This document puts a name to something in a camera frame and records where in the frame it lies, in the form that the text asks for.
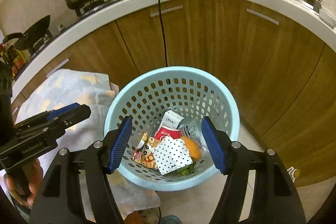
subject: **teal object on floor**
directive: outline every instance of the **teal object on floor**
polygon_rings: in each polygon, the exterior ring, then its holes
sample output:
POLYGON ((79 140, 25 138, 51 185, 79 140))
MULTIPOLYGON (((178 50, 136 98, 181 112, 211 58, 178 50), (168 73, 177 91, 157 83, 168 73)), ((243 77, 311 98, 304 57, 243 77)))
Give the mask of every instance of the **teal object on floor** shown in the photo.
POLYGON ((165 216, 161 218, 160 224, 182 224, 177 216, 165 216))
POLYGON ((117 169, 131 182, 155 191, 179 191, 194 187, 218 172, 209 151, 202 151, 194 173, 161 175, 132 161, 143 131, 154 135, 164 113, 172 109, 184 117, 183 124, 195 121, 201 128, 209 116, 217 130, 232 141, 238 139, 239 112, 227 87, 206 71, 190 67, 165 67, 147 72, 127 84, 113 100, 107 113, 104 135, 118 128, 125 116, 132 118, 132 134, 117 169))

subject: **human hand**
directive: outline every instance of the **human hand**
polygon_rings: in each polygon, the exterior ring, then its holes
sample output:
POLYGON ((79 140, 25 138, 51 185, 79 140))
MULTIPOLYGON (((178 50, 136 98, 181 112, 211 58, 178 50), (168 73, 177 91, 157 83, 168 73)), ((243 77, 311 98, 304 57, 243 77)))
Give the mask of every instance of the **human hand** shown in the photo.
POLYGON ((10 174, 4 175, 4 183, 8 192, 17 202, 20 203, 21 206, 32 208, 38 188, 40 187, 43 179, 43 169, 38 159, 35 159, 33 162, 24 165, 22 169, 29 182, 29 190, 31 192, 31 195, 28 197, 27 201, 24 201, 17 193, 14 180, 10 174))

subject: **cabinet handle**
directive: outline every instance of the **cabinet handle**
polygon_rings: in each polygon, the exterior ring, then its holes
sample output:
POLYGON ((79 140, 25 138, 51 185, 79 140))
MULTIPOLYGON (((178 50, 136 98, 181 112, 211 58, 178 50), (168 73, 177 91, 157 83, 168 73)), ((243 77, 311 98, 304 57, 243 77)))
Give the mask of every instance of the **cabinet handle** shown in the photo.
POLYGON ((63 62, 61 62, 59 65, 57 65, 51 72, 49 72, 47 74, 47 78, 49 76, 51 76, 55 71, 59 70, 60 68, 62 68, 66 63, 68 63, 70 60, 67 58, 66 60, 64 60, 63 62))
POLYGON ((14 109, 14 111, 12 112, 12 115, 14 115, 18 110, 19 110, 19 108, 16 107, 16 108, 14 109))
MULTIPOLYGON (((176 6, 176 7, 173 7, 173 8, 169 8, 169 9, 166 9, 166 10, 163 10, 161 11, 161 14, 165 14, 165 13, 168 13, 168 12, 171 12, 171 11, 175 11, 175 10, 180 10, 180 9, 183 9, 183 5, 180 5, 180 6, 176 6)), ((151 17, 156 17, 159 15, 159 12, 156 12, 156 13, 152 13, 151 14, 151 17)))
POLYGON ((251 14, 253 14, 253 15, 256 15, 256 16, 258 16, 258 17, 261 17, 261 18, 263 18, 263 19, 266 19, 266 20, 268 20, 269 22, 274 23, 275 25, 279 25, 279 24, 280 24, 280 22, 274 20, 273 18, 270 18, 270 17, 268 17, 268 16, 265 16, 265 15, 263 15, 263 14, 261 14, 261 13, 256 12, 256 11, 253 11, 253 10, 250 10, 250 9, 246 9, 246 11, 247 11, 248 13, 251 13, 251 14))

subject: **cabinet door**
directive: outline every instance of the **cabinet door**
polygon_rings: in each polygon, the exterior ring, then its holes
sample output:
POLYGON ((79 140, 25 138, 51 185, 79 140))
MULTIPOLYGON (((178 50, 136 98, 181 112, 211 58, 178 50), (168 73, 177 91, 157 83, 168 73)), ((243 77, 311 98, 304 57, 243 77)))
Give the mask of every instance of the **cabinet door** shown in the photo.
POLYGON ((166 66, 161 26, 151 8, 119 18, 117 25, 140 74, 166 66))
POLYGON ((293 20, 245 0, 206 0, 208 67, 263 135, 311 76, 324 42, 293 20))
POLYGON ((309 81, 261 139, 286 167, 300 170, 297 187, 336 176, 336 53, 327 45, 309 81))
POLYGON ((14 124, 15 124, 19 109, 25 101, 26 101, 26 98, 21 93, 19 93, 19 95, 15 98, 14 102, 12 103, 12 115, 13 115, 14 124))
MULTIPOLYGON (((169 66, 189 66, 207 70, 204 0, 171 0, 162 3, 169 66)), ((160 28, 157 5, 155 24, 160 28)))
POLYGON ((46 80, 46 76, 59 68, 105 73, 109 75, 110 82, 120 88, 139 75, 115 21, 61 52, 26 85, 22 94, 28 98, 46 80))

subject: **white carton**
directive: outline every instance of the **white carton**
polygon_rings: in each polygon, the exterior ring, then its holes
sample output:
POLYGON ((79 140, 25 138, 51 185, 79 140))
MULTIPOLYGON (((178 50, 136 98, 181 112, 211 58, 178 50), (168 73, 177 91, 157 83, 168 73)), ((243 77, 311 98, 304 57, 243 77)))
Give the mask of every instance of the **white carton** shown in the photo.
POLYGON ((178 129, 181 122, 183 120, 183 117, 178 115, 176 112, 172 110, 166 111, 166 113, 163 115, 162 121, 160 123, 159 129, 164 126, 171 129, 178 129))

